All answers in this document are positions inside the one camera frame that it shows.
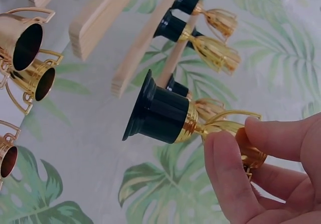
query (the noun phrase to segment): palm leaf print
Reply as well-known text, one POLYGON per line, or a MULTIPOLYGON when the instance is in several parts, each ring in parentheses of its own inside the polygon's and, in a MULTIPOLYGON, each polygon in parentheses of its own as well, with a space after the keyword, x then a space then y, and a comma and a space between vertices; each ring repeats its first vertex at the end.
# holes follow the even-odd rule
POLYGON ((271 22, 272 30, 267 31, 250 22, 246 24, 243 31, 251 38, 240 40, 233 47, 252 52, 245 61, 247 67, 256 68, 260 63, 266 64, 268 61, 270 64, 266 74, 270 87, 274 86, 277 75, 281 74, 282 84, 289 93, 296 84, 303 98, 307 92, 313 97, 320 97, 315 46, 303 26, 298 28, 291 22, 271 22))
POLYGON ((142 163, 126 170, 118 201, 128 206, 128 224, 228 223, 205 172, 203 148, 194 139, 155 147, 157 166, 142 163), (195 150, 178 168, 189 145, 195 150))

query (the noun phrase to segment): trophy cup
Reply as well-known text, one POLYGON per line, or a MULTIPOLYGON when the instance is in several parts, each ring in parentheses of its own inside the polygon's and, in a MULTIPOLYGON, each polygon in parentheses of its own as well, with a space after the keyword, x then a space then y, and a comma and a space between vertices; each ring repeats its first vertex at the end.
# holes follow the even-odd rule
POLYGON ((166 89, 172 91, 180 96, 186 97, 192 104, 194 104, 199 118, 204 121, 208 121, 215 115, 225 111, 225 105, 223 102, 212 98, 200 98, 193 100, 192 93, 187 87, 175 81, 173 74, 166 85, 166 89))
POLYGON ((10 77, 10 68, 22 71, 33 62, 43 39, 42 24, 49 22, 54 14, 52 10, 36 7, 17 8, 0 14, 0 73, 4 76, 0 89, 10 77), (29 19, 13 15, 23 11, 47 13, 48 17, 29 19))
POLYGON ((226 42, 237 27, 235 14, 223 9, 206 11, 203 9, 201 0, 175 0, 171 9, 178 9, 188 15, 203 14, 209 29, 222 42, 226 42), (222 36, 220 37, 214 29, 218 30, 222 36))
POLYGON ((40 49, 39 52, 56 56, 57 60, 47 59, 42 62, 39 59, 35 59, 33 63, 23 71, 15 71, 13 68, 9 69, 11 80, 24 91, 22 98, 27 107, 23 108, 18 103, 8 83, 6 83, 6 90, 17 108, 25 115, 30 112, 33 106, 33 100, 41 101, 48 95, 55 80, 56 70, 54 67, 59 65, 63 59, 63 55, 57 52, 44 49, 40 49))
POLYGON ((227 47, 224 43, 192 30, 186 22, 173 16, 171 11, 167 11, 154 37, 163 36, 173 42, 189 41, 199 57, 214 71, 221 70, 232 75, 238 67, 241 58, 238 52, 227 47))
POLYGON ((238 142, 244 170, 250 179, 251 169, 259 168, 267 155, 249 143, 242 124, 220 120, 222 117, 233 114, 255 116, 261 119, 261 115, 256 113, 228 110, 202 124, 198 121, 195 105, 186 97, 156 86, 149 70, 122 140, 125 141, 129 136, 139 133, 168 144, 184 142, 192 134, 200 135, 204 141, 209 133, 226 130, 234 135, 238 142))
POLYGON ((20 129, 8 122, 1 121, 0 124, 7 126, 15 131, 14 134, 6 133, 4 136, 0 136, 0 177, 8 177, 17 161, 18 149, 13 145, 13 142, 18 138, 20 129))

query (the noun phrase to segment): gold trophy stem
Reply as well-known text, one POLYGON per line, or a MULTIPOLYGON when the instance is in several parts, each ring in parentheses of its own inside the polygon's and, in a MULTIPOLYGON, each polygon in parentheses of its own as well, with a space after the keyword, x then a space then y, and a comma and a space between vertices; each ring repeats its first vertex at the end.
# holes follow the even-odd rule
POLYGON ((221 120, 222 117, 231 114, 243 114, 248 116, 255 116, 261 119, 260 115, 253 112, 242 110, 228 110, 217 114, 216 116, 206 121, 206 123, 203 125, 198 122, 199 117, 197 109, 194 104, 190 102, 185 122, 179 136, 175 140, 175 143, 181 143, 188 140, 192 134, 200 135, 204 142, 209 133, 226 130, 235 136, 235 139, 241 151, 244 170, 250 180, 252 177, 252 173, 250 173, 250 170, 259 168, 264 163, 267 155, 260 152, 250 144, 244 130, 244 125, 233 121, 221 120))

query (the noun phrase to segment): green leaf pattern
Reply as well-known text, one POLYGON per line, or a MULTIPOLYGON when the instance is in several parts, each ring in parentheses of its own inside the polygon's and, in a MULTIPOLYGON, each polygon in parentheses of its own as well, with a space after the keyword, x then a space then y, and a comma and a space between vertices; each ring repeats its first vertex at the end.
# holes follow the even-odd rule
POLYGON ((4 180, 4 189, 7 190, 0 195, 0 219, 9 224, 93 224, 73 201, 52 204, 63 191, 59 173, 51 164, 41 160, 47 174, 47 180, 42 180, 34 155, 25 147, 18 148, 16 168, 22 177, 17 178, 12 174, 4 180))
MULTIPOLYGON (((124 11, 150 14, 158 1, 131 0, 124 11)), ((261 71, 264 64, 267 70, 261 74, 267 79, 271 92, 278 87, 284 87, 290 95, 299 94, 302 99, 309 99, 308 104, 302 108, 302 118, 320 112, 320 65, 316 57, 318 48, 312 38, 312 32, 300 23, 292 21, 281 0, 231 1, 245 16, 244 19, 240 19, 242 26, 237 30, 238 33, 244 33, 243 37, 239 37, 232 45, 241 53, 249 52, 240 68, 244 66, 251 74, 256 70, 261 71), (249 22, 246 14, 257 18, 262 24, 249 22)), ((174 43, 171 41, 166 41, 161 46, 153 43, 144 55, 126 92, 140 88, 149 69, 152 70, 153 77, 159 77, 173 46, 174 43)), ((86 63, 62 63, 57 67, 53 92, 88 97, 91 94, 89 89, 64 76, 88 69, 86 63)), ((212 97, 223 101, 227 108, 232 108, 238 97, 221 75, 209 71, 195 51, 189 48, 184 50, 174 71, 176 81, 187 86, 193 92, 194 99, 212 97)), ((67 114, 60 110, 50 96, 39 105, 67 128, 73 125, 67 114)), ((41 120, 37 119, 33 111, 25 117, 23 127, 28 129, 36 140, 44 140, 41 120)), ((125 171, 119 187, 118 202, 125 209, 127 223, 165 224, 169 219, 175 224, 228 223, 219 208, 205 172, 204 153, 200 141, 194 136, 184 143, 154 146, 153 162, 142 160, 140 164, 125 171), (193 147, 193 151, 179 168, 180 157, 184 156, 190 147, 193 147)), ((75 202, 63 201, 56 204, 63 191, 63 181, 51 164, 44 160, 37 163, 35 156, 24 147, 19 146, 19 151, 17 165, 22 178, 11 175, 5 180, 4 186, 8 191, 0 194, 0 219, 12 224, 93 223, 75 202), (39 177, 39 164, 46 170, 48 178, 45 181, 39 177), (13 201, 13 194, 22 205, 13 201)))

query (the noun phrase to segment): finger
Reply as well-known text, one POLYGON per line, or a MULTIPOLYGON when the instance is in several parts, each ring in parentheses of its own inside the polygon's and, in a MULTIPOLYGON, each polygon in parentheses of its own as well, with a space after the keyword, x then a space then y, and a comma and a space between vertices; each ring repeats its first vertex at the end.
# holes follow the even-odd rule
POLYGON ((261 122, 248 117, 245 131, 250 142, 262 152, 277 158, 300 161, 303 139, 321 114, 295 122, 261 122))
POLYGON ((247 223, 248 220, 263 212, 241 161, 241 153, 235 138, 222 131, 215 135, 214 168, 218 201, 226 218, 231 223, 247 223))
POLYGON ((204 143, 204 158, 205 158, 205 169, 211 184, 213 186, 214 191, 218 192, 218 185, 217 185, 217 175, 214 168, 214 150, 213 150, 213 142, 216 133, 211 133, 207 136, 204 143))
POLYGON ((301 148, 302 165, 315 189, 315 201, 321 203, 321 120, 316 122, 305 135, 301 148))
POLYGON ((284 203, 262 196, 254 186, 252 186, 252 190, 256 196, 257 201, 266 210, 284 208, 284 203))
POLYGON ((304 173, 269 164, 263 164, 260 168, 253 170, 252 173, 252 181, 255 184, 271 195, 285 201, 308 178, 304 173))

